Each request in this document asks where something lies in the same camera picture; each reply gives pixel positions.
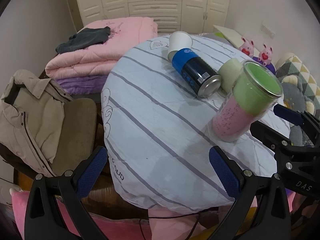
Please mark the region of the cream white wardrobe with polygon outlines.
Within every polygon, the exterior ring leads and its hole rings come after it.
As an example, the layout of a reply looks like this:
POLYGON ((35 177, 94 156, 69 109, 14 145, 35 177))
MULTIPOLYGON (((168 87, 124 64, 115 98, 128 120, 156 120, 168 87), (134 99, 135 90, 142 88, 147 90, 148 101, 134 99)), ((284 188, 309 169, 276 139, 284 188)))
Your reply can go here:
POLYGON ((159 33, 211 33, 225 25, 230 0, 76 0, 82 23, 121 17, 151 17, 159 33))

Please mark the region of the pale green paper cup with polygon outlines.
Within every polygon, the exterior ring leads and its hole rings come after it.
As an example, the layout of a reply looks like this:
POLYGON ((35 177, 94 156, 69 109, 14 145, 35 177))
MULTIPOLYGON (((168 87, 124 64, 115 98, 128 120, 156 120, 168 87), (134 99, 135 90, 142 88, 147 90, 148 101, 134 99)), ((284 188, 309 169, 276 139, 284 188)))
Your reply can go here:
POLYGON ((230 59, 217 71, 221 76, 221 88, 226 93, 229 93, 232 89, 234 82, 241 73, 241 70, 242 63, 238 59, 230 59))

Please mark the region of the purple folded blanket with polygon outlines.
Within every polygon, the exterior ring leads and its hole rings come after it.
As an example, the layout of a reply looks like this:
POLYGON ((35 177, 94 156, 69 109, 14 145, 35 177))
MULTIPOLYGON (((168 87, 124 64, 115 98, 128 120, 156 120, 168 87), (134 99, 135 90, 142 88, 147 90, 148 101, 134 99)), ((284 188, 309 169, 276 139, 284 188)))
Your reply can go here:
POLYGON ((69 95, 88 95, 100 93, 107 77, 108 75, 92 75, 57 79, 56 81, 69 95))

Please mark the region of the pink bunny toy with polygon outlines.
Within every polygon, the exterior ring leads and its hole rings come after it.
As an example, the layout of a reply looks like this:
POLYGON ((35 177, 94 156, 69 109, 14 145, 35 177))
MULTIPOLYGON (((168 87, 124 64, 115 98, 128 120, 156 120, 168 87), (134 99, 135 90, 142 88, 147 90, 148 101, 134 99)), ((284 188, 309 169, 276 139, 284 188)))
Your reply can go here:
POLYGON ((254 42, 253 40, 247 40, 246 38, 241 38, 243 44, 238 48, 241 52, 252 58, 254 56, 254 42))
POLYGON ((263 50, 259 53, 258 61, 266 67, 272 62, 273 48, 271 46, 267 46, 265 43, 263 44, 263 47, 263 50))

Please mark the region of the white board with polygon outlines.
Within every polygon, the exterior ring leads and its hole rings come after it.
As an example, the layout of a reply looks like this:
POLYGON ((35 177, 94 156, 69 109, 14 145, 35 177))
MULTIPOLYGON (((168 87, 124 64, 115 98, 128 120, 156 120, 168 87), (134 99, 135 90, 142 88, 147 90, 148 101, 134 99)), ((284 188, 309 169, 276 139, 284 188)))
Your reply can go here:
POLYGON ((213 28, 214 31, 220 32, 235 48, 239 48, 243 45, 243 36, 237 31, 219 25, 213 25, 213 28))

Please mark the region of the right pink bunny toy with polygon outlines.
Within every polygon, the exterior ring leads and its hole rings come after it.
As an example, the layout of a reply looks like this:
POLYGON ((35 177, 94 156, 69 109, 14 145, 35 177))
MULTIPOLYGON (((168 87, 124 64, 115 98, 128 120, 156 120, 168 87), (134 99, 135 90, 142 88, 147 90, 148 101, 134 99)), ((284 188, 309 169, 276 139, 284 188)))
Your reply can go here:
POLYGON ((258 61, 266 67, 272 62, 273 48, 271 46, 267 46, 265 43, 263 44, 263 47, 263 50, 259 53, 258 61))

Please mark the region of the pink green clear cup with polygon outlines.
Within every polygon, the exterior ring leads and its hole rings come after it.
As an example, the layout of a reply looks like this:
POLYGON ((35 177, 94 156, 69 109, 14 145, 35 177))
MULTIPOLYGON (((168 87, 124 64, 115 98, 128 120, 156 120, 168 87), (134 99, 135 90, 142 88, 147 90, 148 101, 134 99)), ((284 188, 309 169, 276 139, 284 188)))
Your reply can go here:
POLYGON ((213 131, 226 142, 238 140, 283 95, 276 76, 263 65, 246 60, 231 91, 213 117, 213 131))

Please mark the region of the dark grey garment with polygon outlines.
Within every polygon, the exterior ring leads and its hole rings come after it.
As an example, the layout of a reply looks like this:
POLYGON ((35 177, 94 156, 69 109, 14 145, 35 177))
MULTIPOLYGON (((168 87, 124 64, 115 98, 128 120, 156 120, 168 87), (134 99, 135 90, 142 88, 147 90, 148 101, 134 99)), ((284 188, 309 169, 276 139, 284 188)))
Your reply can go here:
POLYGON ((85 49, 92 45, 103 44, 108 40, 110 35, 110 27, 98 29, 85 28, 80 32, 70 36, 67 42, 58 45, 55 48, 55 51, 58 54, 63 54, 85 49))

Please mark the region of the blue black cool towel can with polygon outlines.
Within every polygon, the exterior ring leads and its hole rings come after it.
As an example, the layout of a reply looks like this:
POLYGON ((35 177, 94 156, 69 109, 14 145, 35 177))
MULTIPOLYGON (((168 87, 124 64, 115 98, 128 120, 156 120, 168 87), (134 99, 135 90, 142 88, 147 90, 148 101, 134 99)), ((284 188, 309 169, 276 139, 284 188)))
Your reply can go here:
POLYGON ((199 98, 210 97, 221 86, 221 76, 189 48, 176 52, 171 63, 199 98))

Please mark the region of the geometric pattern pillow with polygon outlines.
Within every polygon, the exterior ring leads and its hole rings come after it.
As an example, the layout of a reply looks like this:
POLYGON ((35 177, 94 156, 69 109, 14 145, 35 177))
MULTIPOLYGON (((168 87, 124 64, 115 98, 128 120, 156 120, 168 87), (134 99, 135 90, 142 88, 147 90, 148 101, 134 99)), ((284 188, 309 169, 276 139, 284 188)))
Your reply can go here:
POLYGON ((294 53, 284 54, 276 63, 276 77, 279 80, 289 75, 296 75, 300 78, 302 93, 313 103, 313 115, 319 119, 319 86, 306 65, 294 53))

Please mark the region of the grey paw plush cushion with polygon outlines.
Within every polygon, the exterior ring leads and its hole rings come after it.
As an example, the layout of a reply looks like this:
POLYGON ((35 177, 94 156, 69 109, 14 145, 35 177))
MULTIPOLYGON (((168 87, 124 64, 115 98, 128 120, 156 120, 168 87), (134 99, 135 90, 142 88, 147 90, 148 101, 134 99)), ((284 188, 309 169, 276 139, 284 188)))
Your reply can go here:
MULTIPOLYGON (((284 94, 283 102, 287 108, 300 112, 307 111, 310 114, 315 113, 314 103, 303 94, 302 80, 300 77, 296 75, 285 76, 281 80, 281 85, 284 94)), ((293 123, 290 123, 289 139, 291 140, 292 145, 295 146, 312 145, 312 142, 306 133, 293 123)))

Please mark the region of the left pink bunny toy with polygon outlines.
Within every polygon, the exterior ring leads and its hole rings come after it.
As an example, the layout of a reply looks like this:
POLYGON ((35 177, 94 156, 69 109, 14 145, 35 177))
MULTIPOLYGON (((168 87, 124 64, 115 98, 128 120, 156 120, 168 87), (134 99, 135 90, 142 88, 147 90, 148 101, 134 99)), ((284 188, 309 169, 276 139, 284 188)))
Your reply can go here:
POLYGON ((254 56, 254 42, 253 40, 247 40, 246 38, 241 38, 243 44, 238 48, 241 52, 252 58, 254 56))

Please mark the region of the striped white round cushion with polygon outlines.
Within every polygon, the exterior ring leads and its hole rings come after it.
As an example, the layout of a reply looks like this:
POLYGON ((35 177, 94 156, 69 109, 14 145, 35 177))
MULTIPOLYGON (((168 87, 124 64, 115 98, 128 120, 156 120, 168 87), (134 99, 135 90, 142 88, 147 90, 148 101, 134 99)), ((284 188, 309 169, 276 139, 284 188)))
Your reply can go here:
POLYGON ((265 177, 276 172, 274 153, 249 132, 235 142, 214 134, 212 118, 223 97, 198 98, 168 61, 168 44, 160 36, 131 48, 101 92, 115 190, 144 209, 188 214, 232 204, 209 162, 211 147, 265 177))

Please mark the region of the wall socket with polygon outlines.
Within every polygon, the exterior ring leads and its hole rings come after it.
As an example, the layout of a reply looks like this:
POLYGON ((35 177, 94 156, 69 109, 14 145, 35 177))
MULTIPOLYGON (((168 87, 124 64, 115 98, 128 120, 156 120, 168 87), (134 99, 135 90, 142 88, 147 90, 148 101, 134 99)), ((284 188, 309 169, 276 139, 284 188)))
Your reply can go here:
POLYGON ((264 23, 261 24, 260 31, 265 35, 267 35, 270 39, 274 39, 274 36, 276 34, 272 29, 270 29, 264 23))

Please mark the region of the white paper cup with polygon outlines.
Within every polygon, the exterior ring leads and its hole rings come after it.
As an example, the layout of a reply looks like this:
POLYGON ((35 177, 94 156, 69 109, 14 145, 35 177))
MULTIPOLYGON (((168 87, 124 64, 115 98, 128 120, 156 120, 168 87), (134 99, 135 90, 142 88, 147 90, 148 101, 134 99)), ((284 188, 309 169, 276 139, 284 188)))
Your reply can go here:
POLYGON ((171 62, 174 55, 183 48, 191 48, 193 45, 192 37, 183 31, 176 31, 169 37, 168 60, 171 62))

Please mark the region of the beige jacket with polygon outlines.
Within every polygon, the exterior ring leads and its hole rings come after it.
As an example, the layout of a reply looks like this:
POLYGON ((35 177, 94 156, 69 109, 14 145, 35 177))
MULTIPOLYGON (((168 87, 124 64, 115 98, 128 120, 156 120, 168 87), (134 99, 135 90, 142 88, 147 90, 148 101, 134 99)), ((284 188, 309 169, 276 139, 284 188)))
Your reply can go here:
POLYGON ((51 78, 18 70, 1 96, 1 145, 22 163, 48 177, 72 97, 51 78))

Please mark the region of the pink folded quilt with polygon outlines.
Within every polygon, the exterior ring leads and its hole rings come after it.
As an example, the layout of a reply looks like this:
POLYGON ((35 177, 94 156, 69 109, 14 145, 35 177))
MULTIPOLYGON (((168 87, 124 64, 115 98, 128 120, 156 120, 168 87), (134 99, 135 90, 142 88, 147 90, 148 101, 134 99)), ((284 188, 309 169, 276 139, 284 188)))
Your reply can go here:
POLYGON ((111 36, 103 44, 57 55, 45 67, 48 77, 58 80, 107 75, 128 50, 158 36, 158 24, 150 17, 99 20, 89 23, 86 27, 110 27, 111 36))

